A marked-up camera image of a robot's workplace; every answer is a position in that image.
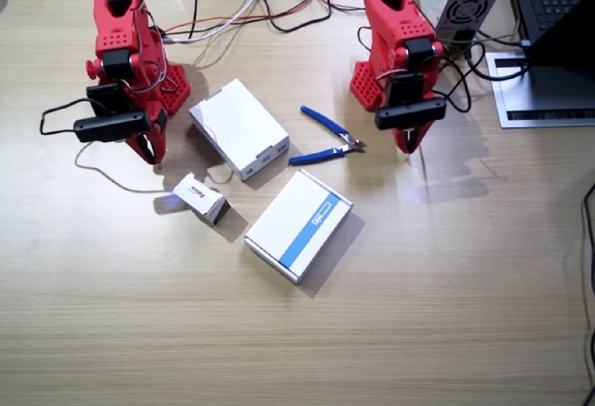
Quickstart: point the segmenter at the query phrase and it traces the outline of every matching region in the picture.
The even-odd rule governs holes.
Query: wood grain
[[[191,16],[192,0],[146,1],[163,27]],[[124,190],[74,165],[75,138],[37,130],[43,109],[89,85],[92,2],[7,0],[0,13],[0,404],[581,403],[579,203],[595,180],[592,129],[501,130],[491,87],[470,79],[471,114],[450,111],[430,130],[424,170],[349,93],[365,17],[334,13],[289,35],[260,23],[206,50],[169,46],[193,94],[168,127],[163,164],[123,144],[94,144],[79,160]],[[200,0],[200,16],[241,2]],[[323,13],[312,5],[279,23]],[[485,30],[513,25],[498,0]],[[291,153],[337,144],[302,104],[369,145],[309,167],[355,207],[299,287],[243,245],[295,169],[283,158],[238,181],[186,112],[234,78],[289,132]],[[219,228],[152,192],[191,170],[231,201]]]

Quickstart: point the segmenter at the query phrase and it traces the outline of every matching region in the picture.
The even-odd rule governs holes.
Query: pliers
[[[359,139],[353,138],[350,133],[335,123],[334,121],[329,120],[324,115],[320,114],[317,111],[313,111],[312,109],[301,106],[302,113],[310,116],[313,120],[319,122],[328,130],[333,132],[335,135],[341,137],[343,141],[345,141],[345,145],[340,148],[332,148],[327,151],[311,153],[310,155],[302,155],[300,157],[292,157],[289,159],[289,164],[292,166],[301,166],[303,164],[314,164],[319,162],[325,162],[326,160],[332,160],[338,157],[344,157],[346,154],[350,152],[365,152],[365,143],[360,141]]]

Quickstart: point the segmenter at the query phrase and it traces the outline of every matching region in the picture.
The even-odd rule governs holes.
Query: red robot arm
[[[86,125],[95,129],[85,133],[75,128],[75,133],[85,141],[125,137],[147,163],[159,164],[165,155],[167,118],[190,95],[184,70],[167,61],[161,34],[144,0],[95,0],[93,14],[99,32],[97,58],[86,62],[86,71],[91,79],[99,78],[99,85],[89,87],[87,96],[111,112],[94,105],[98,117]],[[138,111],[146,120],[141,131],[138,123],[126,117]],[[100,120],[100,128],[93,120]]]
[[[412,153],[434,121],[445,116],[432,92],[443,45],[414,0],[364,0],[372,29],[368,61],[357,62],[350,90],[379,129],[393,129],[399,149]]]

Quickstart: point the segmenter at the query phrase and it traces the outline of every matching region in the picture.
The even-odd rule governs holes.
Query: small white box
[[[230,204],[223,194],[208,188],[192,172],[178,183],[174,188],[174,194],[211,225],[217,225],[230,209]]]
[[[345,197],[300,170],[246,233],[245,243],[299,283],[352,207]]]
[[[237,79],[191,108],[190,115],[242,181],[289,149],[287,132]]]

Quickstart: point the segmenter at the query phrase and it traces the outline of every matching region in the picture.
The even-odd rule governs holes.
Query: blue handle
[[[309,107],[301,106],[301,111],[302,111],[302,113],[305,113],[306,115],[310,116],[310,118],[312,118],[312,119],[316,120],[317,122],[319,122],[320,124],[324,125],[326,128],[328,128],[328,130],[333,132],[335,135],[349,133],[347,130],[345,130],[343,127],[341,127],[334,121],[329,120],[324,115],[318,113],[317,111],[313,111]]]
[[[290,166],[302,166],[303,164],[314,164],[325,162],[333,158],[344,157],[345,151],[342,149],[329,149],[327,151],[311,153],[310,155],[302,155],[301,157],[292,157],[289,159]]]

